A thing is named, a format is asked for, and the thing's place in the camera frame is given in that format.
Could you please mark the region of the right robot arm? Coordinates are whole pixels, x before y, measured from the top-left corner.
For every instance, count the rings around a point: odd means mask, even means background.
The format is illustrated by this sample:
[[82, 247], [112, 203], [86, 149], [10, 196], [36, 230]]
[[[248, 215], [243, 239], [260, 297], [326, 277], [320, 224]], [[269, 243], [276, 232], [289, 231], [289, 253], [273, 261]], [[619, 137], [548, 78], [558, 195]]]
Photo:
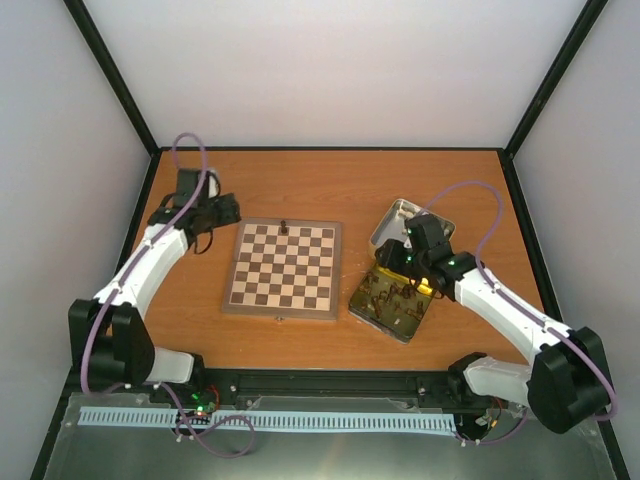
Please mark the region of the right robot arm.
[[411, 281], [426, 281], [474, 312], [527, 361], [470, 361], [462, 377], [471, 393], [519, 404], [558, 434], [588, 418], [605, 421], [616, 414], [603, 343], [593, 330], [574, 330], [551, 318], [504, 286], [477, 256], [454, 251], [435, 215], [415, 215], [405, 230], [406, 240], [390, 238], [376, 249], [377, 263]]

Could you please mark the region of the wooden folding chess board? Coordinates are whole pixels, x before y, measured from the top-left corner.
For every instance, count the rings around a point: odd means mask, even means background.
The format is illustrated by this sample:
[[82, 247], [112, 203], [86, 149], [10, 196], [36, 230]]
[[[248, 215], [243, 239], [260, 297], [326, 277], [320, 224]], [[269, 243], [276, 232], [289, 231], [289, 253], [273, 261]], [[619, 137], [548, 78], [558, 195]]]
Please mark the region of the wooden folding chess board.
[[[280, 233], [285, 220], [289, 233]], [[239, 223], [221, 309], [275, 319], [338, 318], [342, 224], [246, 218]]]

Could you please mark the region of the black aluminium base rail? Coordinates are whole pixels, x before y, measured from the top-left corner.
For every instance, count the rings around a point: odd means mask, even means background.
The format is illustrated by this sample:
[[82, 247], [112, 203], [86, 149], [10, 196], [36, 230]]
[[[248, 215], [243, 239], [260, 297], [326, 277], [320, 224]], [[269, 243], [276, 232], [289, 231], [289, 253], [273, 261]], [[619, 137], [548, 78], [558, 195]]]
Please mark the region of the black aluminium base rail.
[[412, 406], [445, 411], [505, 408], [497, 395], [456, 396], [452, 377], [446, 371], [340, 371], [340, 370], [252, 370], [206, 368], [186, 385], [171, 388], [179, 399], [193, 404], [197, 399], [219, 400], [223, 406], [243, 408], [261, 397], [388, 398]]

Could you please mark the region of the pile of white chess pieces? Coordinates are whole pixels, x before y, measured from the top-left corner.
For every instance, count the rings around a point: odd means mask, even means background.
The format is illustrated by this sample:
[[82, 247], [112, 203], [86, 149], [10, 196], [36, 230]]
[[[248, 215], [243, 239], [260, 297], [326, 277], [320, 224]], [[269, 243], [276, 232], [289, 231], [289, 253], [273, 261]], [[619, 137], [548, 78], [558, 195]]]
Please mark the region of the pile of white chess pieces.
[[414, 216], [415, 216], [414, 210], [407, 210], [402, 208], [396, 212], [395, 223], [396, 223], [397, 231], [399, 235], [403, 237], [406, 237], [408, 235], [406, 221], [412, 219]]

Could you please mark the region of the gold tin tray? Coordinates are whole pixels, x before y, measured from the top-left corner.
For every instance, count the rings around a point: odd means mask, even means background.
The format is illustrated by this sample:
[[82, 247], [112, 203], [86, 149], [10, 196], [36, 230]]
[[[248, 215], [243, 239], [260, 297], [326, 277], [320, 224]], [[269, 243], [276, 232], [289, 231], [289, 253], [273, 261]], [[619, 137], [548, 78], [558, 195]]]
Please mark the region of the gold tin tray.
[[434, 291], [374, 263], [354, 290], [348, 311], [360, 321], [407, 344], [415, 336]]

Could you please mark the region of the pile of dark chess pieces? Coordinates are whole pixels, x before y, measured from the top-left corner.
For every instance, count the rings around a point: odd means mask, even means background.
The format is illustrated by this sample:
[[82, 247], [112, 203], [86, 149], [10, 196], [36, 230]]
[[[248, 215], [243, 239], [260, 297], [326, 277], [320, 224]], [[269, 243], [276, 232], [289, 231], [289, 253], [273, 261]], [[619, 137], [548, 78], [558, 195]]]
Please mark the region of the pile of dark chess pieces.
[[354, 292], [350, 306], [378, 321], [412, 319], [420, 322], [432, 296], [433, 290], [425, 282], [416, 284], [383, 270], [370, 270]]

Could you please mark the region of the black frame post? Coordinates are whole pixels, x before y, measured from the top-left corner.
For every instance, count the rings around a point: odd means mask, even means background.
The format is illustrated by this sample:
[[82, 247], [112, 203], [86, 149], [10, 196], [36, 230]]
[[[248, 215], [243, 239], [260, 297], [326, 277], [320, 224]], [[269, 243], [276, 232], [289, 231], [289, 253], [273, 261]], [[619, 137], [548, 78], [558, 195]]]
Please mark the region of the black frame post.
[[514, 160], [607, 4], [607, 0], [585, 2], [504, 148], [502, 163]]
[[124, 77], [122, 76], [103, 36], [94, 22], [87, 6], [81, 0], [63, 0], [72, 20], [82, 35], [91, 54], [99, 65], [111, 90], [120, 103], [126, 117], [149, 155], [156, 154], [157, 145]]

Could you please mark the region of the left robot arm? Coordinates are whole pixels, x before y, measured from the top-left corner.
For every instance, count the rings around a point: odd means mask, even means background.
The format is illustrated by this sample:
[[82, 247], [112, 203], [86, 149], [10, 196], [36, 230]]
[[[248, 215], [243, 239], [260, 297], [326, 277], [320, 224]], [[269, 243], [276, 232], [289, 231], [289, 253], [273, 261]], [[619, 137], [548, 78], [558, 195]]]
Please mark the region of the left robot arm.
[[166, 276], [197, 249], [199, 236], [240, 219], [235, 196], [222, 193], [215, 170], [179, 169], [175, 191], [151, 214], [141, 241], [114, 278], [69, 308], [73, 367], [84, 393], [96, 377], [128, 387], [173, 383], [174, 392], [190, 403], [206, 395], [208, 378], [195, 369], [198, 356], [155, 346], [144, 320]]

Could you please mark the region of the small green circuit board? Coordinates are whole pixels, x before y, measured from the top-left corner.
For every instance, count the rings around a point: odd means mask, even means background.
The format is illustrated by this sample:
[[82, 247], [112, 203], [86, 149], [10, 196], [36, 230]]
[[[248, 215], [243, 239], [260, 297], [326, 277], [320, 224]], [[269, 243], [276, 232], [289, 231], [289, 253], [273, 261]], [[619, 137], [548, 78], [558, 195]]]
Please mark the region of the small green circuit board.
[[182, 409], [189, 418], [210, 418], [219, 408], [219, 399], [212, 392], [191, 396]]

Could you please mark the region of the black frame post right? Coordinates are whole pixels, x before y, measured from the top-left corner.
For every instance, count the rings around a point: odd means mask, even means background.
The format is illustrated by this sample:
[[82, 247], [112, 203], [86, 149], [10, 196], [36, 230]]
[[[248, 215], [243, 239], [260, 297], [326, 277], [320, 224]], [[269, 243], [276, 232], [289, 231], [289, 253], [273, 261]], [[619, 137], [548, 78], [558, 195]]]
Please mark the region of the black frame post right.
[[607, 0], [585, 2], [504, 148], [502, 163], [514, 160], [607, 4]]

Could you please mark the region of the black frame post left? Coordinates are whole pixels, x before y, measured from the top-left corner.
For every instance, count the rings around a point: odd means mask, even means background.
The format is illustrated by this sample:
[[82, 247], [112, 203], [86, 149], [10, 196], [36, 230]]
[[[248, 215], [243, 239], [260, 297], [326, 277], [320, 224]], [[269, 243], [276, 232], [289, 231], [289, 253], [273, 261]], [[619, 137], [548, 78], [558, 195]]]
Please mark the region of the black frame post left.
[[111, 90], [120, 103], [126, 117], [149, 155], [156, 154], [157, 145], [124, 77], [122, 76], [103, 36], [94, 22], [87, 6], [81, 0], [63, 0], [72, 20], [82, 35], [91, 54], [99, 65]]

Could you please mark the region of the silver tin tray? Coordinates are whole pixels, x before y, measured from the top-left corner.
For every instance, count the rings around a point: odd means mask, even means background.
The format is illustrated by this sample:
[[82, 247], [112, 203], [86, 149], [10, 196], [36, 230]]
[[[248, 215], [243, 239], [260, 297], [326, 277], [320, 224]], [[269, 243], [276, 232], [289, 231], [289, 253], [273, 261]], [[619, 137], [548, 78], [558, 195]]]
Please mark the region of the silver tin tray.
[[408, 235], [406, 237], [399, 235], [395, 223], [396, 212], [402, 208], [407, 210], [414, 210], [415, 215], [423, 215], [427, 213], [427, 210], [415, 203], [410, 202], [409, 200], [402, 198], [396, 199], [391, 204], [387, 212], [383, 215], [381, 221], [374, 229], [369, 239], [369, 255], [372, 258], [375, 257], [376, 249], [379, 248], [387, 239], [400, 240], [405, 243], [406, 247], [411, 247], [408, 240]]

